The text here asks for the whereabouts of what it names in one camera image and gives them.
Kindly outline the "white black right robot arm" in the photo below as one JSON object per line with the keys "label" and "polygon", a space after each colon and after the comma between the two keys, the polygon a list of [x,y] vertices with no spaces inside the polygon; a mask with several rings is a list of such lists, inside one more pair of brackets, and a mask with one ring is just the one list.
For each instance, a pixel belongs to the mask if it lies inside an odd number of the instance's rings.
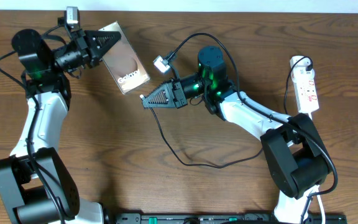
{"label": "white black right robot arm", "polygon": [[198,70],[192,75],[161,83],[141,96],[145,109],[182,108],[192,98],[202,97],[206,109],[223,121],[233,123],[257,138],[262,145],[270,175],[280,191],[273,211],[277,221],[304,223],[319,186],[336,168],[312,119],[277,113],[239,89],[228,78],[224,47],[207,46],[198,52]]}

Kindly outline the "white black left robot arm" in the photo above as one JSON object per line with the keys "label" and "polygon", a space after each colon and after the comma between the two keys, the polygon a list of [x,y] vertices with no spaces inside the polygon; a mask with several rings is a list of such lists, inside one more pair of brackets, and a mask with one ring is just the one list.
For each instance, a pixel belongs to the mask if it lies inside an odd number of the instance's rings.
{"label": "white black left robot arm", "polygon": [[20,139],[0,159],[0,196],[12,223],[114,223],[106,207],[79,196],[58,155],[62,124],[70,108],[70,77],[93,68],[121,39],[118,31],[67,29],[69,42],[51,49],[51,32],[19,31],[12,38],[24,71],[17,83],[29,107]]}

